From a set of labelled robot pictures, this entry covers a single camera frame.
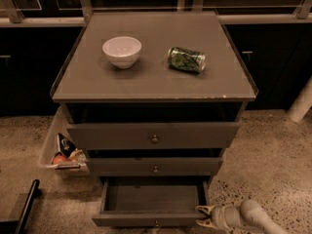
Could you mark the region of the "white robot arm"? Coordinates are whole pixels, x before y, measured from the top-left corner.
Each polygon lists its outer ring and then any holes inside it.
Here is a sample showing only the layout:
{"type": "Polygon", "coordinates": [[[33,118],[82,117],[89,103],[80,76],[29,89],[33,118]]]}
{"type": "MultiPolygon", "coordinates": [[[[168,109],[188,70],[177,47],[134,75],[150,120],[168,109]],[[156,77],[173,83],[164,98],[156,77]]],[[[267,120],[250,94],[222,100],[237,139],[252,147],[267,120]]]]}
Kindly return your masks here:
{"type": "Polygon", "coordinates": [[[196,223],[205,228],[229,231],[237,228],[261,234],[289,234],[277,224],[257,202],[244,200],[239,206],[197,206],[196,210],[205,215],[196,223]]]}

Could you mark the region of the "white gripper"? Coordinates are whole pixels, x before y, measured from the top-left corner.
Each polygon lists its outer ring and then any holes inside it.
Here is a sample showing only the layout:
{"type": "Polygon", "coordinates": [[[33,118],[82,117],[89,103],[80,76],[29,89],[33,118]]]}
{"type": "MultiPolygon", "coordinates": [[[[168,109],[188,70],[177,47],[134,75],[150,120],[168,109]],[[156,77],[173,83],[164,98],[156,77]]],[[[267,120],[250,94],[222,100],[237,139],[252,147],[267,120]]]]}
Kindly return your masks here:
{"type": "Polygon", "coordinates": [[[204,228],[228,230],[244,226],[240,210],[235,206],[197,206],[196,210],[205,214],[212,215],[212,220],[197,219],[196,223],[204,228]]]}

